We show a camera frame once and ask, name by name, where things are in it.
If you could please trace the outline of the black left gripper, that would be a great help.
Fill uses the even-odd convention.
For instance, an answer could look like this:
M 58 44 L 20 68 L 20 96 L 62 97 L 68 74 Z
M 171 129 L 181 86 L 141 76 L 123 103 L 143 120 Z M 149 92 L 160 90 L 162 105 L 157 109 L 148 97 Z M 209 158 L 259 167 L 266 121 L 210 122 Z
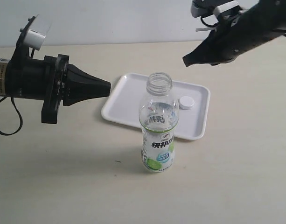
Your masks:
M 7 67 L 7 95 L 42 100 L 41 122 L 45 124 L 57 123 L 61 100 L 64 106 L 70 106 L 110 95 L 110 82 L 68 63 L 69 56 L 62 54 L 43 60 L 26 57 L 21 64 L 11 62 Z

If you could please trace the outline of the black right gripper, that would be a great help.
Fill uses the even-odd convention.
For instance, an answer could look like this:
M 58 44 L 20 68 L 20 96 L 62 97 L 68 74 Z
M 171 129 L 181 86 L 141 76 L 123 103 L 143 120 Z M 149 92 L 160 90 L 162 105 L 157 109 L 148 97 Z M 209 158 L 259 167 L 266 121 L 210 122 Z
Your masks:
M 260 0 L 202 41 L 182 57 L 186 67 L 212 66 L 234 61 L 239 55 L 286 33 L 286 0 Z

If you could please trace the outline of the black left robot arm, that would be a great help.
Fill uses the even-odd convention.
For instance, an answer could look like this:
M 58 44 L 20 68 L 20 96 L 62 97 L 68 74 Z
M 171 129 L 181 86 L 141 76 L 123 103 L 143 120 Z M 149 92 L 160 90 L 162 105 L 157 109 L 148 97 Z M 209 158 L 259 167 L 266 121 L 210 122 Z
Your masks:
M 69 63 L 69 56 L 0 58 L 0 96 L 42 100 L 41 121 L 56 124 L 60 105 L 110 95 L 111 83 Z

